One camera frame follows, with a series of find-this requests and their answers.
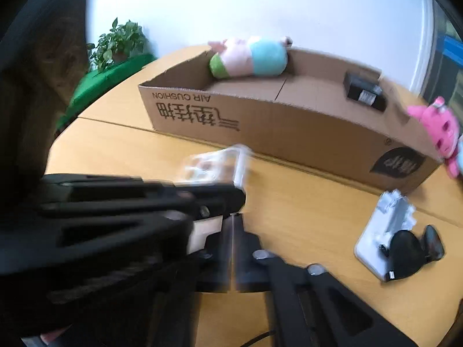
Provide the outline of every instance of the pink plush toy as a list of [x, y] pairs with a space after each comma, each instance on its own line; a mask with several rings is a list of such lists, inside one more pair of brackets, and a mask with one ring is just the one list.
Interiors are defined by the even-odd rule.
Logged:
[[424, 126], [436, 150], [444, 158], [448, 175], [456, 178], [460, 173], [457, 165], [460, 125], [444, 103], [443, 97], [437, 97], [428, 107], [421, 105], [408, 107], [407, 113]]

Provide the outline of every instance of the green cloth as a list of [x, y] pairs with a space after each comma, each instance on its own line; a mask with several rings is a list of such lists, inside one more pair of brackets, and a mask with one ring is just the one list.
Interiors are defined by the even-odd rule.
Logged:
[[141, 70], [142, 67], [149, 64], [154, 59], [154, 56], [150, 53], [141, 54], [130, 57], [120, 64], [113, 65], [102, 73], [98, 73], [98, 70], [87, 73], [84, 78], [80, 80], [79, 85], [74, 91], [74, 95], [66, 113], [58, 120], [56, 125], [57, 131], [60, 132], [64, 130], [78, 114], [84, 111], [84, 109], [95, 100], [123, 80]]

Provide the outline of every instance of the black object in box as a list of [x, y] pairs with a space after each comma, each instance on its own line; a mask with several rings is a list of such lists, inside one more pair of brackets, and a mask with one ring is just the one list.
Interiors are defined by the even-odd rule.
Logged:
[[383, 95], [383, 89], [378, 84], [369, 82], [351, 73], [344, 77], [344, 89], [346, 96], [367, 106], [384, 112], [387, 101]]

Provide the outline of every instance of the cardboard box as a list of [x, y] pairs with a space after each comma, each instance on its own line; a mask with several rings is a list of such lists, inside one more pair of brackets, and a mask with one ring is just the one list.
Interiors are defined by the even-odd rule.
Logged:
[[[273, 78], [216, 80], [205, 51], [170, 66], [139, 91], [157, 131], [308, 165], [384, 190], [415, 189], [441, 163], [420, 123], [409, 118], [380, 72], [326, 54], [288, 52]], [[346, 98], [346, 72], [378, 82], [381, 113]]]

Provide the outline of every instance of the black cable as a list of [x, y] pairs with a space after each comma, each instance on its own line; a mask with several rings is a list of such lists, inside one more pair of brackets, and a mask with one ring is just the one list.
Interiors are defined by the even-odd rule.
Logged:
[[273, 334], [275, 334], [275, 332], [273, 330], [266, 331], [266, 332], [258, 335], [257, 337], [252, 338], [250, 341], [247, 341], [245, 344], [242, 344], [240, 347], [249, 347], [249, 346], [253, 345], [254, 343], [257, 343], [261, 339], [267, 338], [268, 336], [271, 336]]

